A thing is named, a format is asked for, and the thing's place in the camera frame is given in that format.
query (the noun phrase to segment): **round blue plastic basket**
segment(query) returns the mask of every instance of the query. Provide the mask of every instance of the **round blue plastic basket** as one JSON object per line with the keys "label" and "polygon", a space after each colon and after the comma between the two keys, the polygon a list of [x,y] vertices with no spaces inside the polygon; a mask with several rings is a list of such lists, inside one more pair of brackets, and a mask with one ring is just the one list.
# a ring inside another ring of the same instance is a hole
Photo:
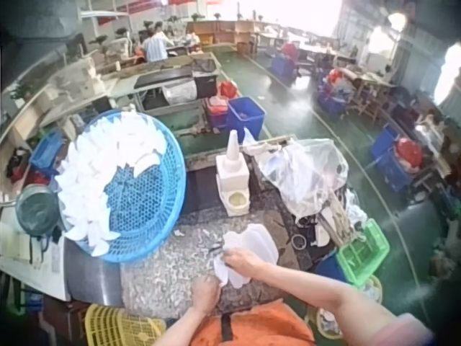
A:
{"label": "round blue plastic basket", "polygon": [[[120,115],[119,110],[104,112],[86,130],[101,117],[113,121]],[[167,143],[160,164],[147,169],[136,179],[133,177],[133,168],[119,168],[104,189],[111,208],[110,229],[122,234],[110,242],[109,252],[101,257],[109,262],[139,260],[157,249],[173,230],[181,212],[186,190],[184,157],[173,133],[157,119],[152,117],[152,120]],[[77,244],[84,251],[92,253],[88,239]]]}

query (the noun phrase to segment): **green plastic basket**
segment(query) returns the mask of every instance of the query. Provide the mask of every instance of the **green plastic basket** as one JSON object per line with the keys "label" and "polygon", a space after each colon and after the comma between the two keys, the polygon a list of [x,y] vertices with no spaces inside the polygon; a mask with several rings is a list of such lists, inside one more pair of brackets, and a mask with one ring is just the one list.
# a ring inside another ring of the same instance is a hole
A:
{"label": "green plastic basket", "polygon": [[372,218],[365,224],[363,232],[366,241],[355,239],[336,254],[346,279],[356,287],[365,284],[390,250],[388,240]]}

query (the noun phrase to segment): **green floor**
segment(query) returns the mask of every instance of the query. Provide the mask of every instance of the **green floor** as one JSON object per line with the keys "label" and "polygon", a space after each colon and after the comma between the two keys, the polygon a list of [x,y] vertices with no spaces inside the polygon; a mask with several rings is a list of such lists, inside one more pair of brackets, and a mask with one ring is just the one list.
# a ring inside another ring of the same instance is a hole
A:
{"label": "green floor", "polygon": [[[315,83],[309,77],[293,84],[280,81],[266,69],[269,59],[263,54],[250,60],[226,47],[212,51],[224,77],[234,80],[243,95],[253,97],[266,110],[264,137],[292,133],[298,138],[335,140],[349,162],[349,182],[362,208],[378,222],[390,242],[391,252],[376,273],[383,286],[383,304],[394,314],[410,312],[436,327],[453,292],[428,277],[433,243],[445,223],[430,201],[407,206],[405,196],[385,184],[370,156],[370,146],[383,124],[354,115],[333,121],[313,99]],[[225,135],[210,134],[197,145],[197,138],[188,137],[180,139],[187,154],[225,145]],[[320,336],[318,343],[340,344]]]}

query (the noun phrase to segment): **yellow plastic basket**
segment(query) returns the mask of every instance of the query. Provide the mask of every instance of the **yellow plastic basket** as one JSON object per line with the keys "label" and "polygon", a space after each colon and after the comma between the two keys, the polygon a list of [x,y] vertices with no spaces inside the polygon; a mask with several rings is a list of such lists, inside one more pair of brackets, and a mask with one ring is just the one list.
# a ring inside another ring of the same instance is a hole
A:
{"label": "yellow plastic basket", "polygon": [[151,346],[166,330],[161,319],[129,315],[124,309],[92,304],[85,316],[89,346]]}

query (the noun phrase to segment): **hand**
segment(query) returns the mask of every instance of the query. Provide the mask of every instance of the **hand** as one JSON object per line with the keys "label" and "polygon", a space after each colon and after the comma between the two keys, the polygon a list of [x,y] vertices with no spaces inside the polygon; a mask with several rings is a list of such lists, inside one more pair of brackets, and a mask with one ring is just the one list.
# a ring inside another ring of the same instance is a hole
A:
{"label": "hand", "polygon": [[239,248],[225,250],[223,262],[238,274],[256,279],[264,265],[264,261],[253,252]]}
{"label": "hand", "polygon": [[221,288],[215,276],[202,276],[192,284],[193,309],[209,315],[219,301]]}

